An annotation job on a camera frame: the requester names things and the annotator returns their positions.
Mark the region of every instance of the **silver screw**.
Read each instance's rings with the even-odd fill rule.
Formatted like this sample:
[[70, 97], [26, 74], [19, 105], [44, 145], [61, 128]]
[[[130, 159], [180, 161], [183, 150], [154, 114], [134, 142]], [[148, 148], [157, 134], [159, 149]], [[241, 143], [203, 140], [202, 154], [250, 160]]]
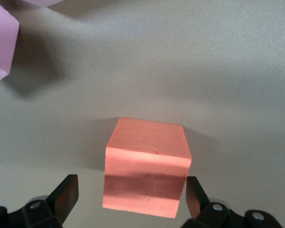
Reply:
[[213, 207], [214, 210], [217, 210], [217, 211], [222, 211], [223, 210], [223, 207], [221, 205], [217, 204], [217, 203], [213, 204], [212, 207]]
[[253, 212], [252, 216], [257, 220], [264, 220], [265, 219], [264, 216], [259, 212]]
[[31, 209], [37, 208], [40, 206], [40, 204], [41, 204], [41, 201], [37, 201], [36, 203], [33, 203], [29, 208]]

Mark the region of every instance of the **pink foam block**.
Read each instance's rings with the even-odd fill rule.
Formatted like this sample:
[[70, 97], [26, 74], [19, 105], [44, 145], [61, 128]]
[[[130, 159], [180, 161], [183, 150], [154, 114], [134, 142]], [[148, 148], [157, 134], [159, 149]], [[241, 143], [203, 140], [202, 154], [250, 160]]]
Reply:
[[19, 22], [0, 5], [0, 79], [10, 73]]
[[27, 1], [29, 3], [32, 3], [38, 6], [48, 7], [48, 6], [55, 5], [63, 0], [24, 0], [24, 1]]
[[103, 207], [175, 218], [190, 165], [181, 125], [120, 118], [105, 150]]

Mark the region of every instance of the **purple block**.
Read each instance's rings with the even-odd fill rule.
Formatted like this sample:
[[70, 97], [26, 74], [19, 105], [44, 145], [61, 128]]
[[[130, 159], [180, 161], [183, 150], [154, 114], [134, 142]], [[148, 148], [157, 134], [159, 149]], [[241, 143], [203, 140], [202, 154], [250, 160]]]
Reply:
[[10, 73], [19, 22], [0, 5], [0, 79]]
[[38, 6], [48, 7], [48, 6], [55, 5], [63, 0], [24, 0], [24, 1], [27, 1], [29, 3], [32, 3]]

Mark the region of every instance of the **screw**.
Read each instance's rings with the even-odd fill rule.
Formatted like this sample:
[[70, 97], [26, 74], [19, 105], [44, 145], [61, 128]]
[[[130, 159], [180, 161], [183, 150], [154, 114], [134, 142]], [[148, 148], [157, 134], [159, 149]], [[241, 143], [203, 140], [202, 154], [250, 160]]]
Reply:
[[29, 208], [31, 208], [31, 209], [37, 208], [40, 206], [40, 204], [41, 204], [41, 201], [37, 201], [37, 202], [33, 203]]
[[212, 207], [213, 207], [214, 210], [217, 210], [217, 211], [222, 211], [223, 210], [223, 207], [221, 205], [217, 204], [217, 203], [213, 204]]
[[264, 216], [259, 212], [253, 212], [252, 216], [257, 220], [264, 220], [265, 219]]

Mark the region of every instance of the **orange cube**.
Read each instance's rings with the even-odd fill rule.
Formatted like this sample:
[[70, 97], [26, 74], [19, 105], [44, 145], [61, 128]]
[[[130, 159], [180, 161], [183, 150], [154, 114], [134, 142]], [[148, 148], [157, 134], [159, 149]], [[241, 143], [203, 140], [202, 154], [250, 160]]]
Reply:
[[181, 125], [120, 118], [105, 150], [103, 207], [175, 218], [191, 160]]

